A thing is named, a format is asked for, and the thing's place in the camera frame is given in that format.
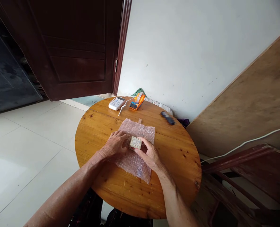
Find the door panel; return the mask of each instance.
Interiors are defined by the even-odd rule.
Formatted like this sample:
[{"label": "door panel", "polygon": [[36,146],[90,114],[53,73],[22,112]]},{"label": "door panel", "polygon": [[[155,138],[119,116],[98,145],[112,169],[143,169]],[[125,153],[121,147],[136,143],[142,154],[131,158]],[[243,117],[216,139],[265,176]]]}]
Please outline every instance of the door panel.
[{"label": "door panel", "polygon": [[0,17],[50,100],[113,92],[122,0],[0,0]]},{"label": "door panel", "polygon": [[41,99],[41,95],[0,37],[0,111]]}]

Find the door hinge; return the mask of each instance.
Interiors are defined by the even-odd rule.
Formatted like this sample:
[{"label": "door hinge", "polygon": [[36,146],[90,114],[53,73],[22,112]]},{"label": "door hinge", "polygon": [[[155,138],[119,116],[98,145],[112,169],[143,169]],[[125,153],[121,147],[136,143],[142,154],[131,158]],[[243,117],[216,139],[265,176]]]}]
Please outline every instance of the door hinge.
[{"label": "door hinge", "polygon": [[117,63],[118,63],[118,59],[116,59],[115,73],[117,72]]}]

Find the cardboard box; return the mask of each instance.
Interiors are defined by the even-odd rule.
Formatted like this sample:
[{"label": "cardboard box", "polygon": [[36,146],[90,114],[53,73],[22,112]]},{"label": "cardboard box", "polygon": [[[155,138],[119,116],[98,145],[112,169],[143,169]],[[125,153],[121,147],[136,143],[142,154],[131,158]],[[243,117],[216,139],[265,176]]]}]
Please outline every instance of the cardboard box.
[{"label": "cardboard box", "polygon": [[137,137],[131,137],[131,142],[128,148],[130,150],[135,150],[136,148],[141,149],[141,143],[142,141],[138,139]]}]

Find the white wall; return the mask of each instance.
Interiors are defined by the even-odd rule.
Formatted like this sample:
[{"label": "white wall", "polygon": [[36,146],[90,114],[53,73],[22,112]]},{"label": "white wall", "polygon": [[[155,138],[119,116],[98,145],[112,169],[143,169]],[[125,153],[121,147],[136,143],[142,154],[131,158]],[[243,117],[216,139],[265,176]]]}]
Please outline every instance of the white wall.
[{"label": "white wall", "polygon": [[191,121],[280,36],[280,0],[133,0],[118,95]]}]

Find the gray door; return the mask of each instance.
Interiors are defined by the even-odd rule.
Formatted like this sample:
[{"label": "gray door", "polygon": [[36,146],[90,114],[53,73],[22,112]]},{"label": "gray door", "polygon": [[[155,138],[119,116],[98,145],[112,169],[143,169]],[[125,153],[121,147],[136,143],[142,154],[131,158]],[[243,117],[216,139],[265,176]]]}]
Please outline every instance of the gray door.
[{"label": "gray door", "polygon": [[0,111],[39,100],[42,96],[0,38]]}]

